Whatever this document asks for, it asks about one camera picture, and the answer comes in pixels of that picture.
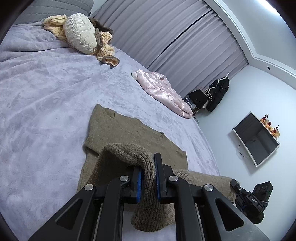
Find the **white pleated cushion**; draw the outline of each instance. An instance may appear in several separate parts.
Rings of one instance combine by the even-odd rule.
[[[64,31],[70,44],[79,52],[91,54],[96,50],[95,29],[82,13],[71,15],[64,22]]]

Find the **brown fabric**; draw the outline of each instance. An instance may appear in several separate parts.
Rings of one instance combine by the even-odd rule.
[[[109,183],[121,176],[130,165],[142,168],[142,195],[131,220],[138,230],[153,232],[175,222],[173,204],[159,204],[156,198],[156,171],[152,155],[155,152],[161,152],[163,163],[173,169],[181,169],[174,171],[175,175],[194,185],[211,183],[229,200],[235,200],[235,193],[229,184],[231,178],[188,171],[186,153],[163,133],[136,118],[122,116],[100,105],[96,105],[92,113],[85,148],[86,161],[78,190],[88,183],[96,186]]]
[[[103,47],[103,39],[101,38],[101,35],[100,35],[100,30],[98,28],[95,28],[95,33],[94,33],[94,36],[96,37],[96,46],[97,46],[97,49],[101,49]]]
[[[93,172],[86,183],[99,186],[107,179],[113,179],[123,174],[124,169],[130,165],[137,165],[144,171],[142,195],[136,205],[132,217],[132,225],[141,231],[153,232],[175,222],[173,204],[160,204],[156,198],[156,170],[152,154],[137,144],[116,143],[103,147]],[[113,173],[114,167],[120,167],[121,171]],[[213,184],[223,195],[231,201],[235,200],[235,193],[230,188],[228,177],[210,176],[188,170],[179,170],[175,175],[187,180],[194,185],[203,186]]]
[[[136,118],[118,114],[97,104],[90,118],[89,135],[84,143],[86,160],[83,165],[78,190],[90,177],[99,153],[108,143],[135,143],[146,148],[150,153],[160,152],[163,163],[173,169],[188,169],[187,156],[178,146],[171,142],[162,132],[153,130]],[[106,170],[106,178],[100,184],[109,183],[121,175],[126,165],[120,163],[112,170]]]
[[[112,29],[107,28],[104,25],[101,25],[100,22],[98,20],[96,20],[95,18],[89,18],[89,20],[95,28],[98,28],[101,32],[111,33],[112,38],[113,38],[113,30]]]
[[[102,58],[101,62],[115,68],[119,64],[119,58],[114,56],[105,56]]]

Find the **white wall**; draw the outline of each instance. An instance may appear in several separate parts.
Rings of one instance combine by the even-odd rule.
[[[250,111],[259,118],[269,114],[272,124],[280,125],[281,146],[259,168],[250,158],[241,157],[239,139],[232,131]],[[296,218],[296,90],[248,65],[231,79],[228,92],[214,111],[200,111],[197,118],[221,175],[235,178],[248,191],[256,184],[271,182],[274,189],[258,227],[271,241],[281,240]],[[240,151],[248,156],[242,145]]]
[[[106,2],[107,0],[93,0],[94,5],[91,9],[91,13],[93,14],[95,11],[97,11],[98,9],[101,8],[101,6],[103,6],[103,4]]]

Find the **gray headboard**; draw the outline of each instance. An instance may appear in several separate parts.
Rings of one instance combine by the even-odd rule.
[[[35,0],[14,24],[39,22],[51,15],[70,16],[78,12],[88,16],[93,4],[93,0]]]

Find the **lavender bedspread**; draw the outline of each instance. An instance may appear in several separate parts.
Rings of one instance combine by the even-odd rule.
[[[13,26],[0,45],[0,211],[20,241],[75,194],[97,103],[163,131],[187,152],[190,170],[219,175],[194,119],[178,116],[146,94],[131,76],[146,69],[115,50],[120,64],[110,69],[69,48],[40,23]],[[123,240],[137,234],[128,223]],[[149,235],[174,239],[174,229]]]

